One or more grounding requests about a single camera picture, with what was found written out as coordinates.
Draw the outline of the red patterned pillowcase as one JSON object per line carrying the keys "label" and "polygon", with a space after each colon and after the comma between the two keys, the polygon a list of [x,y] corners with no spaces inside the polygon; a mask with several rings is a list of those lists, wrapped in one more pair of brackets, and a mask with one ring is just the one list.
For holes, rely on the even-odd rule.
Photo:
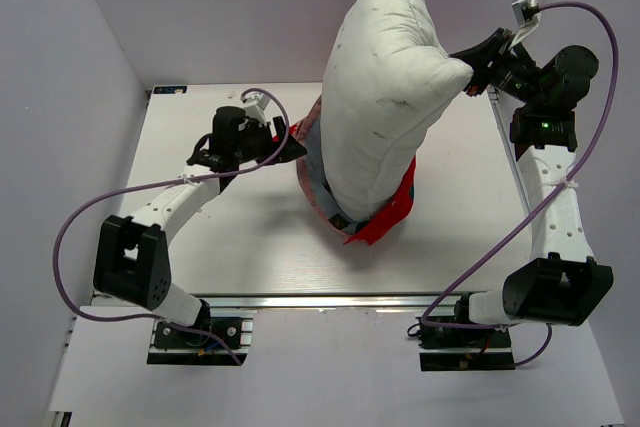
{"label": "red patterned pillowcase", "polygon": [[369,220],[354,221],[338,205],[328,184],[321,154],[322,99],[318,97],[310,112],[289,133],[307,154],[296,160],[299,186],[320,219],[344,239],[344,244],[364,242],[371,246],[401,223],[414,205],[416,158],[413,158],[394,195]]}

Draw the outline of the white pillow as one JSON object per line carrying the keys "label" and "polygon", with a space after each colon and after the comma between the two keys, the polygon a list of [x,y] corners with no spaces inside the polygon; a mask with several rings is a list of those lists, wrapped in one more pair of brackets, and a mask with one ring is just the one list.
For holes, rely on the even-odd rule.
{"label": "white pillow", "polygon": [[350,219],[390,201],[472,75],[442,47],[425,0],[355,1],[325,69],[320,126],[325,176]]}

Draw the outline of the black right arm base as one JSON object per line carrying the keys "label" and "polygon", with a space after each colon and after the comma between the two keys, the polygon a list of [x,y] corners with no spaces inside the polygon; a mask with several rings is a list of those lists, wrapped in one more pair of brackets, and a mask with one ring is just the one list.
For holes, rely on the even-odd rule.
{"label": "black right arm base", "polygon": [[511,337],[495,329],[427,327],[416,320],[407,337],[419,346],[422,372],[488,372],[515,369]]}

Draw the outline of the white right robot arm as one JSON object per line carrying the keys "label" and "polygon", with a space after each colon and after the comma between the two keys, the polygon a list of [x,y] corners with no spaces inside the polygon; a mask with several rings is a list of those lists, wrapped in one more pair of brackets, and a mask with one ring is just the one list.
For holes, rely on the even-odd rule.
{"label": "white right robot arm", "polygon": [[452,335],[472,346],[486,336],[488,325],[579,326],[613,285],[611,267],[594,258],[577,188],[568,179],[578,147],[574,110],[587,95],[599,61],[589,49],[571,45],[538,67],[514,34],[502,28],[454,56],[474,71],[468,95],[493,87],[521,101],[508,140],[527,205],[540,211],[531,222],[529,262],[500,289],[463,295],[455,306]]}

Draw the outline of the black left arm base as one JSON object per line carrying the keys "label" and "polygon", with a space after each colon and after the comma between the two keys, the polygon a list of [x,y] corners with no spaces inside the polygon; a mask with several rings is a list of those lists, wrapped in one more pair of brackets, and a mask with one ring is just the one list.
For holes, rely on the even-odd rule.
{"label": "black left arm base", "polygon": [[212,310],[203,330],[195,335],[157,321],[152,330],[146,363],[157,366],[241,366],[252,343],[255,311]]}

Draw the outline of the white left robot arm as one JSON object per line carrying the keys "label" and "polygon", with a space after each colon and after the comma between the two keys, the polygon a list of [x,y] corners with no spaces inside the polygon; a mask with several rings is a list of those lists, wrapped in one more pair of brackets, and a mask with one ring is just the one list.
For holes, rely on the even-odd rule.
{"label": "white left robot arm", "polygon": [[188,345],[202,345],[211,334],[209,307],[173,283],[172,239],[226,189],[240,166],[288,163],[306,153],[283,117],[268,121],[248,108],[218,108],[211,132],[196,142],[177,185],[133,214],[112,215],[103,222],[94,288],[177,324],[177,334]]}

